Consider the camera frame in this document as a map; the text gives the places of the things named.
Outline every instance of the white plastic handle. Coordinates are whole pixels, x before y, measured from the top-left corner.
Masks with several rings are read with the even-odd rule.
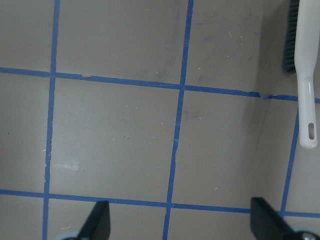
[[[298,85],[299,143],[318,144],[313,76],[320,36],[320,0],[300,0],[295,36],[294,65]]]

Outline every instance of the square tile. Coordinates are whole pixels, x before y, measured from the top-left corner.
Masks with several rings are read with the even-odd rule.
[[[187,91],[173,202],[280,209],[297,103]]]
[[[305,229],[320,234],[320,218],[286,216],[284,220],[294,229]]]
[[[320,123],[320,105],[316,104],[316,121]],[[320,146],[307,150],[296,146],[286,210],[320,213]]]
[[[1,239],[42,239],[43,199],[0,195]]]
[[[282,71],[289,1],[197,0],[192,17],[188,85],[297,94]]]
[[[53,0],[0,2],[0,67],[50,71]]]
[[[187,5],[61,1],[57,71],[178,84]]]
[[[50,191],[165,202],[178,94],[57,79]]]
[[[169,240],[254,240],[250,215],[245,213],[172,209]]]
[[[43,192],[49,79],[0,73],[0,189]]]
[[[50,199],[48,240],[79,231],[94,202]],[[161,240],[166,209],[150,206],[110,204],[109,240]]]

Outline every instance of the black bristles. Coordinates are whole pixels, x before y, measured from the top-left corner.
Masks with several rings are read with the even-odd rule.
[[[282,69],[287,73],[296,72],[295,44],[298,21],[299,0],[291,0],[288,13],[287,32],[284,43]]]

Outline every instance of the tile floor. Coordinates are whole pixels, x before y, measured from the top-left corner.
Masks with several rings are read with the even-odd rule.
[[[111,240],[254,239],[252,196],[320,231],[288,2],[1,1],[3,238],[78,231],[102,199]]]

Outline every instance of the brush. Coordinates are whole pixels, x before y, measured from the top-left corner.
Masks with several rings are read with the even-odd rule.
[[[320,0],[291,0],[282,68],[296,72],[299,108],[299,143],[317,146],[314,71],[320,35]]]

